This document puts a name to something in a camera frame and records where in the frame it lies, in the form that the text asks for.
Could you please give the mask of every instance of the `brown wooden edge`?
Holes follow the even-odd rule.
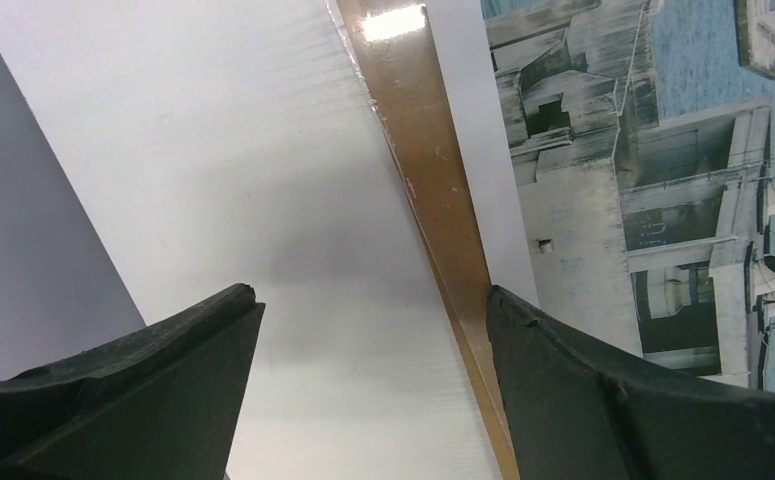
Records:
[[[406,7],[407,0],[337,4],[392,144],[502,476],[519,479],[485,324],[490,276],[431,30],[370,43],[362,20]]]

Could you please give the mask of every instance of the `water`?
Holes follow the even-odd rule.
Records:
[[[482,0],[485,18],[539,0]],[[652,25],[662,118],[770,95],[775,81],[738,65],[733,0],[666,0]],[[775,115],[774,115],[775,155]],[[772,222],[775,253],[775,217]],[[775,333],[770,337],[767,389],[775,391]]]

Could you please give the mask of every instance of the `concrete building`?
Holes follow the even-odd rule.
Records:
[[[772,108],[659,121],[654,11],[575,0],[488,21],[538,296],[623,350],[759,387]]]
[[[775,80],[775,1],[735,0],[740,65]]]

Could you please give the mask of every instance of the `gray surface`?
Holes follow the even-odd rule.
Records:
[[[0,56],[0,379],[143,325]]]

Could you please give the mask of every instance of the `black plastic piece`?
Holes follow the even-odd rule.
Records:
[[[235,285],[0,382],[0,479],[221,479],[264,305]]]
[[[775,479],[775,394],[654,365],[498,287],[487,315],[523,479]]]

